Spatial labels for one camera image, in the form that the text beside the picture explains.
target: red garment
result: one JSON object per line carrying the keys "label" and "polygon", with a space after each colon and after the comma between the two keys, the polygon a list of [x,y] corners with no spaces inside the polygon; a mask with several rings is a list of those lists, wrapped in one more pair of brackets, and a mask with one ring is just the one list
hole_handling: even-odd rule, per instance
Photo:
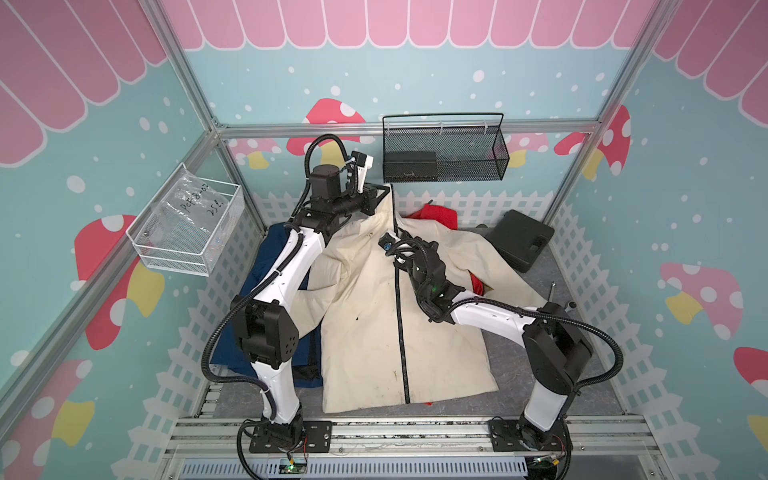
{"label": "red garment", "polygon": [[[408,218],[417,220],[436,220],[451,230],[458,230],[458,213],[456,210],[441,205],[426,204],[421,210],[408,215]],[[472,278],[472,291],[477,295],[485,295],[485,284],[476,276],[469,273]]]}

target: white polka dot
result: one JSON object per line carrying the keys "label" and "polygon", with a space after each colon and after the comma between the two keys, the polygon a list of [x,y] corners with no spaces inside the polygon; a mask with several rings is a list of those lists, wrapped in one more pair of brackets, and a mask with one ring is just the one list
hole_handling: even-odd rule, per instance
{"label": "white polka dot", "polygon": [[728,297],[728,300],[730,301],[730,304],[735,306],[737,309],[744,308],[744,298],[741,296],[741,292],[733,292]]}
{"label": "white polka dot", "polygon": [[671,286],[675,287],[678,290],[682,290],[683,289],[683,283],[680,282],[679,278],[676,278],[674,276],[672,278],[670,278],[670,279],[667,279],[667,283],[669,283]]}
{"label": "white polka dot", "polygon": [[730,338],[730,330],[728,330],[727,326],[715,325],[713,328],[715,329],[717,336],[719,336],[721,339],[728,340]]}
{"label": "white polka dot", "polygon": [[85,192],[85,180],[77,175],[70,175],[67,178],[67,188],[76,194],[82,194]]}
{"label": "white polka dot", "polygon": [[717,300],[717,292],[711,286],[705,286],[701,289],[699,294],[701,295],[701,299],[705,302],[712,303]]}
{"label": "white polka dot", "polygon": [[11,365],[13,366],[19,366],[21,365],[29,355],[29,352],[26,350],[19,350],[13,355],[11,355]]}
{"label": "white polka dot", "polygon": [[102,218],[101,224],[111,232],[119,232],[123,228],[124,219],[122,215],[110,215]]}
{"label": "white polka dot", "polygon": [[0,449],[0,455],[2,455],[3,468],[7,468],[14,460],[16,460],[16,457],[18,457],[18,453],[21,450],[22,450],[21,444],[19,444],[15,440],[8,440],[6,443],[4,443],[2,445],[2,448]]}
{"label": "white polka dot", "polygon": [[112,308],[109,309],[109,320],[117,326],[123,324],[123,318],[125,317],[125,304],[127,299],[121,298],[117,302],[112,303]]}
{"label": "white polka dot", "polygon": [[91,368],[93,368],[94,363],[91,360],[83,360],[80,362],[80,365],[76,369],[74,369],[74,374],[79,379],[84,379],[88,373],[91,371]]}
{"label": "white polka dot", "polygon": [[43,442],[32,455],[32,464],[36,467],[44,467],[48,461],[48,453],[51,451],[51,439]]}
{"label": "white polka dot", "polygon": [[35,402],[32,408],[29,409],[29,414],[32,415],[32,418],[34,419],[42,419],[48,413],[53,412],[53,408],[55,406],[56,406],[56,402],[54,402],[52,397],[44,396],[43,398]]}
{"label": "white polka dot", "polygon": [[345,117],[352,117],[354,114],[357,113],[354,108],[350,107],[345,103],[342,103],[339,106],[339,110],[341,111],[341,114],[344,115]]}

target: white picket fence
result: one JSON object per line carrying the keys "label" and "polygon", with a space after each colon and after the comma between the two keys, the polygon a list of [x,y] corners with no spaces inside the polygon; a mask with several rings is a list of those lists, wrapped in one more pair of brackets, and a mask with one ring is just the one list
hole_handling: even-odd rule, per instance
{"label": "white picket fence", "polygon": [[144,400],[144,423],[128,431],[133,445],[126,458],[112,464],[119,479],[155,478],[162,452],[170,441],[176,421],[193,412],[197,394],[203,388],[200,354],[236,293],[239,293],[248,266],[253,264],[260,235],[248,213],[244,213],[207,279],[205,290],[197,291],[198,304],[190,308],[189,326],[179,329],[180,344],[168,350],[170,366],[157,374],[160,388],[154,398]]}
{"label": "white picket fence", "polygon": [[[489,191],[483,195],[477,195],[473,191],[463,197],[459,192],[448,196],[441,191],[439,194],[424,192],[417,197],[412,191],[406,195],[395,192],[395,206],[398,213],[407,216],[421,209],[431,200],[434,205],[442,205],[456,210],[460,227],[473,227],[480,224],[493,227],[509,210],[517,210],[540,220],[544,217],[553,196],[553,192],[549,192],[543,197],[539,197],[538,192],[534,192],[526,197],[523,196],[522,192],[517,192],[512,196],[508,196],[507,192],[501,192],[498,196],[493,196]],[[267,198],[254,194],[253,201],[256,203],[264,222],[271,225],[272,223],[288,221],[299,199],[291,197],[286,192],[281,198],[272,193],[269,193]]]}
{"label": "white picket fence", "polygon": [[[667,371],[651,363],[653,347],[637,338],[641,325],[630,322],[629,305],[617,301],[618,287],[608,283],[608,270],[600,269],[600,255],[592,254],[592,241],[585,239],[584,228],[578,227],[578,215],[571,215],[572,207],[563,205],[555,216],[550,245],[584,321],[608,332],[624,352],[624,369],[614,383],[623,397],[621,401],[632,413],[645,415],[676,475],[686,474],[690,480],[703,475],[715,480],[714,471],[720,461],[699,450],[695,438],[700,428],[680,416],[677,408],[682,397],[664,388]],[[603,363],[611,365],[611,349],[601,342],[596,343],[596,348]]]}

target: mushroom illustration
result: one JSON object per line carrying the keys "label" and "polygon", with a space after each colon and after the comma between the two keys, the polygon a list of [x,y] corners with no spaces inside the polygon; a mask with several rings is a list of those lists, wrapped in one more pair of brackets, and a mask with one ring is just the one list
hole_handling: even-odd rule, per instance
{"label": "mushroom illustration", "polygon": [[678,321],[690,325],[702,310],[710,317],[715,333],[728,340],[739,329],[743,313],[741,288],[736,278],[726,270],[682,263],[661,266],[664,288],[671,285],[680,290],[667,298],[667,307]]}
{"label": "mushroom illustration", "polygon": [[733,352],[733,364],[755,390],[768,397],[768,352],[739,347]]}
{"label": "mushroom illustration", "polygon": [[247,158],[248,166],[253,170],[262,170],[270,166],[263,152],[279,154],[283,151],[274,138],[233,138],[227,142],[227,145],[239,165],[245,165]]}
{"label": "mushroom illustration", "polygon": [[544,153],[549,150],[549,140],[546,134],[510,134],[505,138],[509,151],[507,168],[517,168],[525,165],[525,152],[537,151]]}
{"label": "mushroom illustration", "polygon": [[[72,289],[82,286],[112,251],[135,217],[114,215],[85,226],[74,239],[74,258],[78,279]],[[133,300],[143,316],[149,316],[165,288],[162,273],[152,272],[137,258],[111,291],[107,300],[85,328],[88,344],[94,350],[110,346],[120,333],[127,299]]]}
{"label": "mushroom illustration", "polygon": [[[310,109],[310,112],[306,115],[304,120],[302,120],[302,123],[357,124],[365,123],[365,121],[366,119],[349,105],[334,100],[333,98],[321,98]],[[341,137],[341,139],[357,141],[363,144],[371,144],[374,141],[373,137]],[[291,138],[288,140],[288,151],[294,155],[303,157],[306,153],[306,149],[312,143],[312,140],[314,140],[314,138]],[[339,168],[344,166],[346,159],[341,158],[341,153],[335,142],[331,140],[324,141],[320,144],[320,150],[323,152],[323,156],[320,159],[321,164],[332,164]]]}
{"label": "mushroom illustration", "polygon": [[[631,134],[632,125],[629,110],[621,105],[616,117],[603,134],[598,148],[589,157],[581,171],[584,178],[594,181],[598,177],[598,165],[603,158],[608,162],[614,176],[620,174],[627,163]],[[554,152],[558,155],[573,154],[584,143],[584,138],[585,135],[579,132],[570,134],[554,146]]]}
{"label": "mushroom illustration", "polygon": [[48,461],[51,440],[70,447],[80,442],[93,419],[93,402],[74,403],[67,398],[91,371],[91,360],[68,360],[54,372],[2,448],[5,480],[36,480]]}
{"label": "mushroom illustration", "polygon": [[750,429],[757,437],[757,441],[768,452],[768,417],[750,415],[746,418],[746,422],[750,424]]}

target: metal rail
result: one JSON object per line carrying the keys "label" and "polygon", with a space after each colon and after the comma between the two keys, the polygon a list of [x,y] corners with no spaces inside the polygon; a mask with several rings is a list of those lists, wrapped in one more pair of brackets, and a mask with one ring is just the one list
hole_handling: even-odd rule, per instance
{"label": "metal rail", "polygon": [[[201,136],[184,157],[187,169],[197,171],[217,142],[215,132]],[[131,246],[131,241],[122,236],[32,350],[26,366],[17,370],[6,384],[0,396],[0,445],[21,421],[135,258],[136,250]]]}
{"label": "metal rail", "polygon": [[621,73],[614,80],[614,84],[611,85],[610,94],[607,96],[603,108],[598,115],[598,128],[584,139],[584,143],[576,154],[573,163],[568,168],[568,172],[566,172],[563,181],[560,183],[552,203],[549,204],[543,219],[543,222],[547,225],[552,225],[554,222],[555,214],[565,202],[565,199],[568,198],[589,157],[592,156],[599,142],[603,139],[608,126],[611,125],[611,121],[619,111],[619,107],[627,96],[629,89],[634,81],[637,80],[637,76],[653,53],[656,42],[661,37],[664,27],[667,26],[667,23],[674,16],[679,4],[680,0],[658,0],[654,9],[646,18],[637,44],[624,59]]}
{"label": "metal rail", "polygon": [[[414,127],[482,127],[483,121],[409,121],[407,128]],[[599,126],[594,119],[553,119],[553,120],[504,120],[502,132],[506,134],[570,133],[580,131],[591,133]],[[354,135],[377,137],[382,135],[382,122],[370,121],[364,124],[261,124],[225,125],[219,128],[222,138],[252,137],[317,137],[322,134]]]}

